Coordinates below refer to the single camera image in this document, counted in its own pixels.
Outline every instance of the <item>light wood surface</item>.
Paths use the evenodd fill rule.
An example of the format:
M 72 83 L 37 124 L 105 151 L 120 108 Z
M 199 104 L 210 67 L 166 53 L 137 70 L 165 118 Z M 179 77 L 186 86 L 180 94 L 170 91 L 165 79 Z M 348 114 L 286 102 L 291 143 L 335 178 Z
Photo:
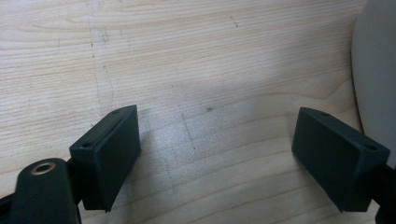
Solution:
M 83 223 L 374 223 L 340 214 L 290 153 L 300 106 L 359 129 L 350 40 L 363 0 L 1 0 L 0 196 L 109 111 L 143 153 Z

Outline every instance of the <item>black plastic part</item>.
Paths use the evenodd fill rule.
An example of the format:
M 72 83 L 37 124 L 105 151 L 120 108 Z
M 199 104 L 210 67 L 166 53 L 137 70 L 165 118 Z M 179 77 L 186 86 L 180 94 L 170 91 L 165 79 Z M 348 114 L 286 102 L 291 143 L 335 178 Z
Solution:
M 140 151 L 136 105 L 109 113 L 70 147 L 85 209 L 110 211 Z
M 10 223 L 80 223 L 65 161 L 46 159 L 20 172 L 11 205 Z
M 375 174 L 389 150 L 342 121 L 302 107 L 292 152 L 340 211 L 365 212 Z
M 13 198 L 14 198 L 14 194 L 10 194 L 0 199 L 0 224 L 9 223 L 9 212 L 11 211 Z
M 396 171 L 387 165 L 375 175 L 370 196 L 381 205 L 375 217 L 377 224 L 396 223 Z

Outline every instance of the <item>black plastic block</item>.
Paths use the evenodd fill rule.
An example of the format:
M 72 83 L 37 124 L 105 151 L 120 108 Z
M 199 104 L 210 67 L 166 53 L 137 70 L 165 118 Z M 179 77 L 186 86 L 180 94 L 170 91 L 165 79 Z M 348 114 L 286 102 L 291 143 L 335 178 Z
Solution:
M 333 116 L 302 107 L 292 152 L 340 211 L 365 212 L 367 191 L 389 150 Z
M 70 147 L 85 209 L 110 211 L 140 151 L 136 105 L 109 113 Z

